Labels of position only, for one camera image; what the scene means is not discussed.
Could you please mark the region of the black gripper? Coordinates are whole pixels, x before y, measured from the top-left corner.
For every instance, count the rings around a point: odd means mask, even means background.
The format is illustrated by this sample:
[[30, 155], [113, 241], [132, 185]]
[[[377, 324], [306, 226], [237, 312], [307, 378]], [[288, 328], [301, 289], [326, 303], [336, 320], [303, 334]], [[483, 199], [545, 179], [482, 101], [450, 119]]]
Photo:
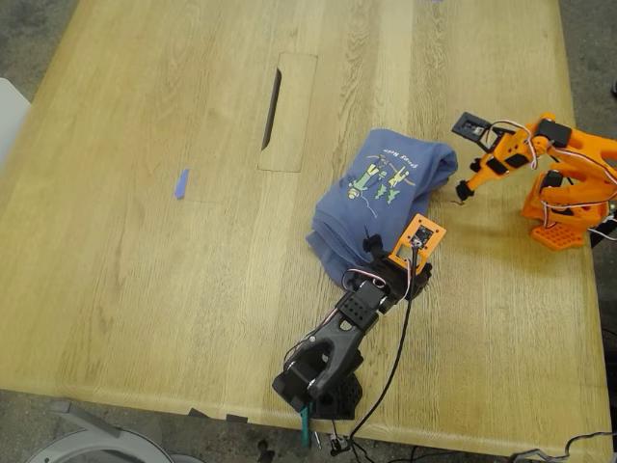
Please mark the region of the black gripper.
[[370, 255], [371, 262], [367, 270], [373, 274], [374, 285], [386, 294], [389, 302], [415, 299], [431, 278], [431, 263], [424, 264], [415, 276], [409, 276], [406, 264], [399, 265], [389, 259], [389, 252], [384, 248], [380, 234], [366, 237], [363, 250]]

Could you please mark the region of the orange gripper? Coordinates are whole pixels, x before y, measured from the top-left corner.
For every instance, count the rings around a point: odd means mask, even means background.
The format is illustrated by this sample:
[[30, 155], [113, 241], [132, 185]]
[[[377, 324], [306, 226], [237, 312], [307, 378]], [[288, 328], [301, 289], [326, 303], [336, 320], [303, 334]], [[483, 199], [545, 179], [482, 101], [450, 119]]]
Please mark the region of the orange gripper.
[[492, 127], [489, 135], [491, 141], [489, 157], [474, 158], [469, 167], [473, 175], [468, 180], [461, 180], [456, 185], [456, 194], [460, 201], [472, 197], [476, 189], [489, 180], [499, 179], [514, 172], [532, 161], [529, 147], [530, 132], [526, 128]]

